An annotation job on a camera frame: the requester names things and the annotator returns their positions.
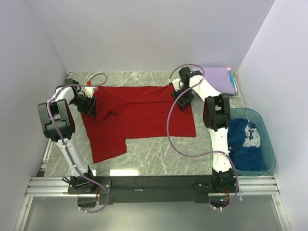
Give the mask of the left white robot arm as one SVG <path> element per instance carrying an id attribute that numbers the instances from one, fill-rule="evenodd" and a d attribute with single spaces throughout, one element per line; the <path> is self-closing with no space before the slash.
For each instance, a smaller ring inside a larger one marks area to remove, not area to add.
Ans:
<path id="1" fill-rule="evenodd" d="M 90 167 L 77 147 L 76 126 L 69 105 L 75 105 L 81 113 L 96 116 L 96 98 L 81 88 L 77 81 L 71 78 L 65 80 L 50 100 L 38 105 L 38 114 L 45 137 L 61 150 L 69 165 L 70 176 L 86 176 L 80 180 L 79 188 L 84 193 L 91 193 L 96 189 L 96 181 L 90 177 Z"/>

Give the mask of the red t shirt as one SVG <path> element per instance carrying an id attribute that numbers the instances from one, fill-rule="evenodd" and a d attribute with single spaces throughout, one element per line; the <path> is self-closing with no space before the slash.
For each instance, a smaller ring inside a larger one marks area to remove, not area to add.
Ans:
<path id="1" fill-rule="evenodd" d="M 174 102 L 172 85 L 110 87 L 101 86 L 96 98 L 96 116 L 82 114 L 90 141 L 92 160 L 98 163 L 126 153 L 126 139 L 167 136 L 167 117 Z M 189 105 L 176 105 L 169 123 L 170 136 L 196 137 Z"/>

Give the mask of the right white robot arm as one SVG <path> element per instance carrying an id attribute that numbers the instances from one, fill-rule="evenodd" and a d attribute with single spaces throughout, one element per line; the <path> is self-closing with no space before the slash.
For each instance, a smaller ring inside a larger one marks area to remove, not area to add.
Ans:
<path id="1" fill-rule="evenodd" d="M 205 70 L 198 66 L 199 70 L 193 71 L 189 64 L 181 65 L 179 79 L 169 78 L 169 84 L 173 85 L 174 91 L 171 96 L 175 100 L 167 117 L 167 138 L 172 144 L 169 132 L 169 123 L 174 107 L 185 109 L 195 99 L 196 93 L 204 102 L 203 123 L 208 129 L 212 151 L 197 156 L 212 154 L 212 180 L 207 188 L 222 192 L 234 184 L 232 161 L 229 157 L 227 134 L 231 119 L 230 101 L 226 94 L 215 90 L 205 79 Z"/>

